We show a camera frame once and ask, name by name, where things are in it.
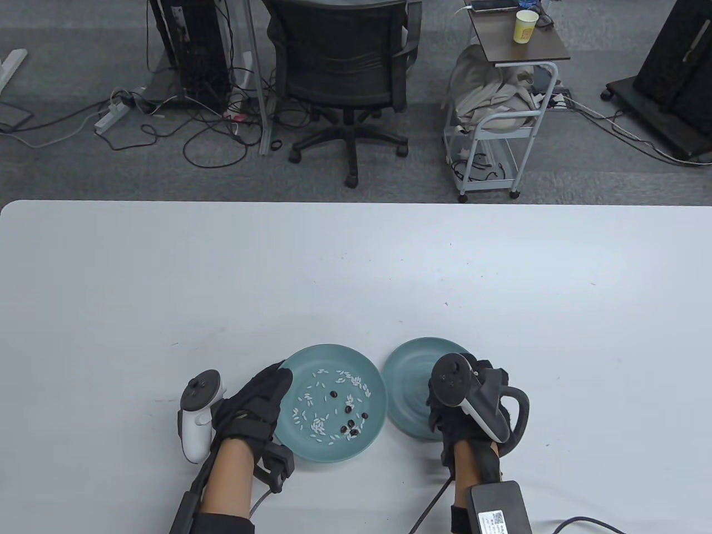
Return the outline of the person's right hand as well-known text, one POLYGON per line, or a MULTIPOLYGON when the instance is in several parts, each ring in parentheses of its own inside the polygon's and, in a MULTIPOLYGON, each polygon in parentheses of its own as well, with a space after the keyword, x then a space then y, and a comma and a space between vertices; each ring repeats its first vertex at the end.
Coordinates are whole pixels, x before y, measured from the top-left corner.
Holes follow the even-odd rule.
POLYGON ((511 415, 495 397, 508 387, 509 376, 488 359, 469 353, 448 353, 440 358, 429 379, 429 429, 442 434, 442 464, 456 476, 455 446, 471 449, 481 483, 501 482, 496 444, 510 449, 511 415))

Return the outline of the person's left hand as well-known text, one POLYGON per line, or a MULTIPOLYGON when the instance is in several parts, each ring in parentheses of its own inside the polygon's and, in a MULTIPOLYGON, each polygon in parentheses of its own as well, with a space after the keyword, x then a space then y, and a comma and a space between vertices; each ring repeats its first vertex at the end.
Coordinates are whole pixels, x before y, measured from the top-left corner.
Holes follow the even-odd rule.
POLYGON ((217 452, 225 440, 237 439, 247 444, 254 463, 259 463, 274 439, 281 402, 292 382, 292 371, 283 362, 275 363, 265 367, 233 396, 216 402, 211 407, 214 429, 211 452, 217 452))

